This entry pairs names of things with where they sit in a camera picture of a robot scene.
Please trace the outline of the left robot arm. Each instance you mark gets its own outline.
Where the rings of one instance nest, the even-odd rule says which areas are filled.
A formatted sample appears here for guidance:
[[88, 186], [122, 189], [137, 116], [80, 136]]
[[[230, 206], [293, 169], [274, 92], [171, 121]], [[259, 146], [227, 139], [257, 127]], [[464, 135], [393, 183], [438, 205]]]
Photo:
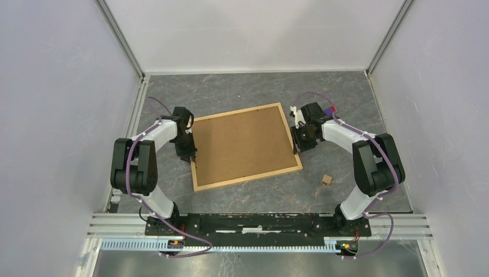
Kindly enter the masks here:
[[110, 184], [145, 207], [159, 220], [167, 235], [181, 228], [177, 205], [158, 187], [157, 151], [166, 143], [175, 147], [184, 162], [195, 159], [197, 148], [192, 134], [194, 115], [185, 107], [176, 107], [170, 116], [160, 116], [147, 130], [114, 143]]

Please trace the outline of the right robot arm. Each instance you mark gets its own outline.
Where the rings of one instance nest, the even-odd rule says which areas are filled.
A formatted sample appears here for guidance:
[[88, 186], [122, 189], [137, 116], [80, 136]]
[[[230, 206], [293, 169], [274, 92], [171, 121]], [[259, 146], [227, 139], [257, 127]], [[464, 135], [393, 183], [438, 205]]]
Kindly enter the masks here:
[[336, 111], [329, 114], [318, 103], [290, 107], [290, 128], [296, 154], [315, 148], [319, 142], [334, 143], [353, 158], [355, 187], [334, 212], [333, 228], [348, 235], [356, 220], [367, 218], [376, 201], [395, 191], [405, 180], [405, 171], [394, 141], [388, 133], [373, 134], [347, 124]]

